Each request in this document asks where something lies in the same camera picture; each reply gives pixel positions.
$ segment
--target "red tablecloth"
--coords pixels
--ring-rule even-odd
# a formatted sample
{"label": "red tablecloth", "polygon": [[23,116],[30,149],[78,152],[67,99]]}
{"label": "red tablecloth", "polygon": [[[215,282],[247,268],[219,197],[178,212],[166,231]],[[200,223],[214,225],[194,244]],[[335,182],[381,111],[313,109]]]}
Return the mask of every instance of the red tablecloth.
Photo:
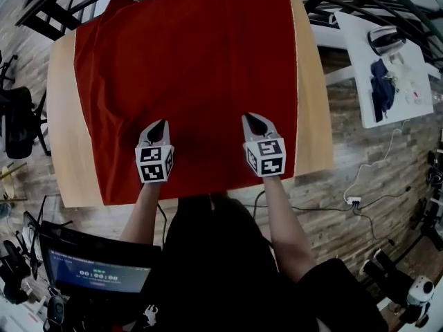
{"label": "red tablecloth", "polygon": [[174,168],[161,198],[261,182],[246,164],[241,115],[283,136],[293,176],[296,55],[290,0],[111,0],[77,29],[75,75],[103,203],[134,203],[134,148],[170,123]]}

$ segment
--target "wood plank flooring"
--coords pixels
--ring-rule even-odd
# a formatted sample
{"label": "wood plank flooring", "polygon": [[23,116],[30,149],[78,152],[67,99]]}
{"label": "wood plank flooring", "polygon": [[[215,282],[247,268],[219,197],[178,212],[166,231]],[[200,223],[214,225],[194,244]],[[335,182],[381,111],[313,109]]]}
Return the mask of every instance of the wood plank flooring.
{"label": "wood plank flooring", "polygon": [[[18,54],[19,59],[12,68],[12,74],[17,79],[14,87],[27,86],[37,103],[46,86],[51,41],[26,27],[15,27],[22,3],[23,0],[7,0],[0,8],[0,50],[5,59],[12,54]],[[350,64],[347,53],[343,51],[321,49],[320,56],[325,72]],[[433,82],[433,88],[441,90],[442,83]],[[392,131],[402,126],[402,123],[397,123],[363,129],[353,82],[343,82],[329,87],[328,97],[336,169],[285,181],[284,185],[291,204],[299,208],[347,208],[343,202],[343,192],[354,181],[359,165],[383,158]],[[415,240],[419,230],[410,230],[409,219],[413,215],[417,200],[430,195],[425,182],[428,169],[426,155],[438,145],[440,140],[442,110],[443,106],[437,105],[434,114],[406,122],[403,133],[395,134],[392,151],[386,162],[372,169],[362,170],[359,182],[349,192],[350,195],[361,196],[362,205],[365,205],[383,194],[401,194],[407,186],[412,187],[407,194],[395,199],[382,199],[363,212],[372,218],[375,234],[378,237],[389,236],[396,242],[395,247],[390,246],[386,240],[374,240],[369,221],[364,217],[354,216],[352,211],[295,210],[309,235],[319,262],[339,257],[356,275],[360,265],[376,247],[382,246],[395,259]],[[0,165],[10,162],[4,153],[0,153]],[[24,210],[34,215],[38,214],[45,194],[54,194],[47,200],[44,210],[45,220],[57,223],[72,220],[73,228],[77,230],[114,239],[119,237],[129,218],[132,205],[66,209],[57,196],[57,181],[51,158],[43,154],[38,143],[26,162],[27,166],[15,176],[15,184],[18,194],[26,195],[28,201],[17,204],[8,221],[0,220],[0,241],[11,239],[11,229],[20,229]],[[238,190],[231,193],[231,196],[240,199],[246,205],[252,205],[255,195],[261,190],[260,186]],[[264,197],[260,199],[259,204],[265,204]],[[177,201],[169,200],[161,205],[170,223]],[[257,210],[257,223],[263,233],[269,235],[266,208]],[[163,219],[158,215],[156,243],[161,242],[162,229]],[[423,250],[426,250],[423,254],[429,256],[429,262],[443,255],[428,246]],[[439,262],[442,271],[443,261]],[[425,273],[426,264],[423,263],[420,267],[423,270],[420,273]],[[37,283],[31,279],[28,282],[35,289],[37,296],[46,293],[42,278],[39,278]],[[376,289],[372,289],[371,292],[380,298]]]}

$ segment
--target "person's right arm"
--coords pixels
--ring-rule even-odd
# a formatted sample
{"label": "person's right arm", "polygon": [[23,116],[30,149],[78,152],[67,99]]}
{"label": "person's right arm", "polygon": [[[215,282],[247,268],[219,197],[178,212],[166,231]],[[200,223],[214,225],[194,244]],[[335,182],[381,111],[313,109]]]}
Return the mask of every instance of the person's right arm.
{"label": "person's right arm", "polygon": [[264,177],[271,240],[280,272],[293,282],[316,265],[305,231],[293,212],[279,177]]}

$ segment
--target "black sleeve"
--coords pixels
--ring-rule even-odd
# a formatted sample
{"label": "black sleeve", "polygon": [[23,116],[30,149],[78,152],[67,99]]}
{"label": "black sleeve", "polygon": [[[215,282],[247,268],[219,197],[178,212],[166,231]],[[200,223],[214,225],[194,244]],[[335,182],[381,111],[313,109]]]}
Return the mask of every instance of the black sleeve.
{"label": "black sleeve", "polygon": [[312,268],[296,289],[298,298],[332,332],[388,332],[374,299],[340,259]]}

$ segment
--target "marker cube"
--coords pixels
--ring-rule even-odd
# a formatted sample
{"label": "marker cube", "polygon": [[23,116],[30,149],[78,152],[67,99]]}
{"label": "marker cube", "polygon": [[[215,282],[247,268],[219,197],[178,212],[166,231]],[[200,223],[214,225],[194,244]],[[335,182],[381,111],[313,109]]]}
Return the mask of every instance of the marker cube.
{"label": "marker cube", "polygon": [[142,183],[166,182],[174,160],[174,147],[136,147],[136,163]]}
{"label": "marker cube", "polygon": [[250,141],[243,144],[246,160],[259,177],[284,174],[286,149],[283,138]]}

